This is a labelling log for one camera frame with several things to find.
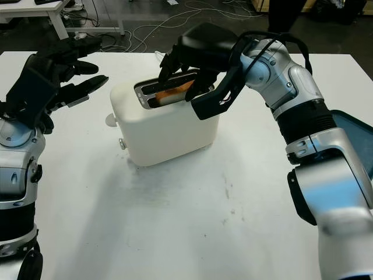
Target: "cable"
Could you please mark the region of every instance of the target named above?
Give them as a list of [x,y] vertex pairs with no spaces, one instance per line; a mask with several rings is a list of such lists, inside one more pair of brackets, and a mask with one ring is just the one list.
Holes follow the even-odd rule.
[[261,8],[259,9],[260,12],[262,11],[263,4],[264,4],[264,0],[262,0]]
[[291,43],[296,43],[298,45],[298,48],[300,49],[304,60],[305,60],[305,68],[312,74],[312,66],[309,61],[309,51],[307,48],[307,45],[301,41],[300,39],[292,36],[290,33],[272,33],[272,32],[265,32],[265,31],[248,31],[244,32],[238,37],[238,41],[242,40],[244,37],[247,37],[248,35],[261,35],[261,36],[266,36],[266,37],[271,37],[272,39],[270,42],[268,42],[263,49],[259,52],[259,54],[254,58],[254,60],[250,63],[249,67],[246,69],[244,72],[243,77],[246,77],[248,72],[251,70],[251,68],[254,66],[254,64],[260,59],[262,54],[277,40],[283,40]]
[[68,17],[68,19],[69,19],[69,21],[70,21],[71,26],[74,27],[74,24],[73,24],[71,18],[70,18],[69,16],[67,16],[67,17]]
[[97,24],[95,27],[99,27],[100,24],[99,24],[99,18],[98,18],[98,13],[97,13],[97,9],[96,9],[96,4],[94,3],[94,0],[92,0],[92,4],[93,4],[93,7],[94,7],[94,11],[96,12],[96,18],[97,18]]
[[92,24],[95,26],[94,22],[97,22],[96,19],[89,18],[87,10],[84,9],[84,11],[86,12],[86,16],[77,15],[77,14],[72,13],[72,12],[61,12],[61,14],[64,15],[64,16],[67,16],[69,18],[72,26],[74,26],[72,20],[80,20],[80,19],[85,19],[85,22],[84,22],[83,25],[86,24],[87,20],[90,20],[92,22]]
[[83,24],[83,25],[86,25],[86,23],[87,23],[87,19],[88,19],[88,12],[87,12],[87,10],[86,10],[86,7],[84,7],[83,0],[82,0],[82,5],[83,5],[83,11],[86,12],[86,20],[84,21],[84,24]]
[[[189,3],[192,3],[192,2],[196,2],[196,3],[202,3],[202,4],[205,4],[205,5],[208,5],[209,7],[211,7],[211,8],[196,8],[196,7],[193,7],[193,6],[190,6],[190,5],[188,5]],[[248,15],[240,15],[240,14],[237,14],[237,13],[232,13],[232,12],[228,12],[228,11],[226,11],[226,10],[220,10],[220,9],[216,9],[214,6],[212,6],[212,5],[210,5],[210,4],[208,4],[208,3],[205,3],[205,2],[202,2],[202,1],[187,1],[186,3],[184,3],[184,5],[187,7],[187,8],[190,8],[190,9],[192,9],[192,10],[189,10],[189,11],[186,11],[186,12],[182,12],[182,13],[179,13],[179,14],[177,14],[177,15],[174,15],[174,16],[172,16],[172,17],[169,17],[168,19],[166,19],[165,21],[163,21],[162,23],[160,23],[160,24],[158,24],[158,25],[153,25],[153,24],[147,24],[147,25],[143,25],[143,26],[138,26],[135,30],[133,30],[133,37],[135,38],[135,39],[137,39],[137,40],[139,40],[140,41],[140,44],[138,44],[133,50],[131,50],[131,53],[132,52],[134,52],[134,51],[136,51],[142,44],[145,46],[145,49],[143,50],[143,52],[145,52],[146,50],[147,50],[147,45],[146,45],[146,43],[145,43],[145,40],[147,39],[147,38],[149,38],[158,28],[160,28],[160,27],[162,27],[162,28],[176,28],[176,27],[180,27],[180,26],[183,26],[184,24],[186,24],[187,23],[187,21],[191,18],[191,17],[193,17],[193,16],[195,16],[195,15],[197,15],[197,14],[199,14],[199,13],[201,13],[201,11],[216,11],[216,12],[219,12],[219,13],[221,13],[223,16],[225,16],[225,17],[227,17],[227,18],[231,18],[231,19],[237,19],[237,20],[246,20],[246,19],[249,19],[249,18],[255,18],[255,17],[258,17],[258,16],[248,16]],[[190,12],[196,12],[195,14],[193,14],[193,15],[191,15],[191,16],[189,16],[188,18],[186,18],[186,20],[185,20],[185,22],[184,23],[182,23],[182,24],[179,24],[178,26],[163,26],[163,24],[165,24],[167,21],[169,21],[170,19],[173,19],[173,18],[176,18],[176,17],[178,17],[178,16],[181,16],[181,15],[184,15],[184,14],[186,14],[186,13],[190,13]],[[229,14],[229,15],[235,15],[235,16],[240,16],[239,18],[237,18],[237,17],[232,17],[232,16],[229,16],[229,15],[227,15],[227,14]],[[140,38],[138,38],[136,35],[135,35],[135,32],[138,30],[138,29],[140,29],[140,28],[143,28],[143,27],[155,27],[144,39],[140,39]]]
[[[86,33],[86,34],[87,34],[87,36],[89,36],[89,37],[96,38],[96,36],[93,36],[93,35],[91,35],[91,34],[89,34],[89,33]],[[105,33],[105,34],[99,34],[99,35],[98,35],[98,37],[103,37],[103,36],[110,37],[110,38],[112,38],[112,39],[114,40],[114,42],[113,42],[112,44],[110,44],[110,45],[108,45],[108,46],[106,46],[106,47],[116,45],[116,43],[117,43],[117,39],[116,39],[114,36],[109,35],[109,34],[106,34],[106,33]]]
[[105,10],[106,10],[107,17],[109,18],[109,20],[111,22],[111,17],[110,17],[109,11],[107,10],[105,0],[103,0],[103,4],[104,4]]
[[[204,4],[204,5],[207,5],[208,8],[199,8],[199,7],[195,7],[195,6],[191,6],[190,4],[191,3],[200,3],[200,4]],[[248,9],[245,9],[242,5],[242,3],[246,3],[246,1],[240,1],[240,0],[228,0],[228,1],[224,1],[223,2],[224,4],[230,4],[230,3],[237,3],[239,4],[239,6],[235,6],[236,8],[240,8],[242,10],[244,10],[246,13],[248,13],[249,15],[240,15],[238,13],[233,13],[233,12],[229,12],[229,11],[226,11],[226,10],[220,10],[220,9],[216,9],[214,6],[208,4],[208,3],[205,3],[205,2],[202,2],[202,1],[187,1],[186,3],[184,3],[185,7],[191,9],[189,11],[186,11],[186,12],[182,12],[182,13],[179,13],[177,15],[174,15],[174,16],[171,16],[169,17],[168,19],[164,20],[163,22],[161,22],[160,24],[146,24],[146,25],[142,25],[142,26],[138,26],[136,27],[132,32],[128,31],[128,30],[125,30],[125,32],[129,33],[129,38],[128,38],[128,41],[129,41],[129,47],[124,47],[124,46],[118,46],[118,45],[107,45],[105,47],[103,47],[101,50],[102,51],[111,51],[111,50],[124,50],[124,51],[129,51],[129,52],[134,52],[136,50],[138,50],[142,45],[144,45],[144,49],[142,50],[142,52],[145,52],[147,50],[147,44],[146,44],[146,40],[158,29],[158,28],[178,28],[178,27],[181,27],[183,25],[185,25],[188,20],[196,15],[198,15],[199,13],[201,13],[202,11],[215,11],[215,12],[218,12],[218,13],[221,13],[224,17],[227,17],[227,18],[230,18],[230,19],[235,19],[235,20],[247,20],[247,19],[250,19],[250,18],[255,18],[257,16],[252,16],[250,10]],[[106,13],[108,15],[108,18],[109,20],[111,21],[111,17],[110,17],[110,14],[108,12],[108,9],[107,9],[107,6],[105,4],[105,0],[103,0],[103,4],[104,4],[104,7],[105,7],[105,10],[106,10]],[[181,24],[178,24],[178,25],[175,25],[175,26],[165,26],[164,24],[167,23],[169,20],[173,19],[173,18],[177,18],[179,16],[182,16],[182,15],[185,15],[187,13],[193,13],[191,14],[190,16],[188,16],[184,22],[182,22]],[[135,32],[141,28],[144,28],[144,27],[154,27],[143,39],[139,38]],[[137,40],[139,41],[140,43],[135,47],[133,48],[132,50],[130,50],[130,48],[132,47],[132,42],[131,42],[131,38],[132,36]]]

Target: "white toaster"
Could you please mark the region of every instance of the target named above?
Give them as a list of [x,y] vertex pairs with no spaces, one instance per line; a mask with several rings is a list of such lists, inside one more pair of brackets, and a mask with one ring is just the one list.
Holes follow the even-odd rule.
[[188,71],[162,85],[151,79],[135,85],[122,83],[111,91],[114,115],[108,115],[106,123],[111,127],[118,123],[121,146],[136,165],[155,165],[214,141],[219,116],[198,119],[191,103],[184,100],[185,92],[157,100],[158,93],[191,83],[195,76],[195,71]]

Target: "wooden furniture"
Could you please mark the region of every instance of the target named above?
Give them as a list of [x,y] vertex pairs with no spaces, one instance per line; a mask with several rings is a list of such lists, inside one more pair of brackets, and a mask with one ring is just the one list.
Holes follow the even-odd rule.
[[[251,2],[257,12],[268,12],[269,0],[251,0]],[[316,0],[307,0],[302,12],[309,12],[315,2]]]
[[[251,0],[255,10],[257,12],[268,12],[269,0]],[[309,12],[316,0],[307,0],[302,12]],[[368,0],[363,10],[364,15],[373,15],[373,0]]]

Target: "desk leg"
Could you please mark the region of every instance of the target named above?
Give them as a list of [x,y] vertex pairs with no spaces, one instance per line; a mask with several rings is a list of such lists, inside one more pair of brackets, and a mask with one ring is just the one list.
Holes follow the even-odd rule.
[[54,29],[57,32],[59,39],[62,40],[62,39],[68,38],[69,35],[65,29],[65,26],[64,26],[64,23],[62,22],[61,17],[59,16],[59,13],[49,12],[49,11],[47,13],[48,13],[49,18],[52,21],[52,24],[54,26]]
[[124,32],[124,25],[123,25],[122,13],[121,13],[122,10],[121,10],[120,0],[117,0],[115,3],[117,4],[115,8],[117,9],[117,22],[119,26],[119,33],[121,35],[124,35],[125,32]]

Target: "white table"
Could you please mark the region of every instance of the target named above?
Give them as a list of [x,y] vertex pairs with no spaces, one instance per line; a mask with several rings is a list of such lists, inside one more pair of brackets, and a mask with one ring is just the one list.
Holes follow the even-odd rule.
[[2,18],[26,18],[33,16],[48,16],[60,39],[68,38],[64,23],[59,16],[60,11],[69,0],[61,0],[42,5],[36,5],[34,0],[21,0],[18,3],[0,5],[0,17]]
[[[29,54],[0,55],[2,100]],[[373,82],[355,60],[310,59],[329,108],[373,125]],[[320,279],[317,229],[295,212],[286,180],[293,167],[260,95],[243,90],[212,146],[140,168],[120,149],[119,128],[105,125],[109,92],[156,76],[159,62],[123,53],[87,60],[110,81],[89,101],[52,115],[54,133],[40,158],[43,279]]]

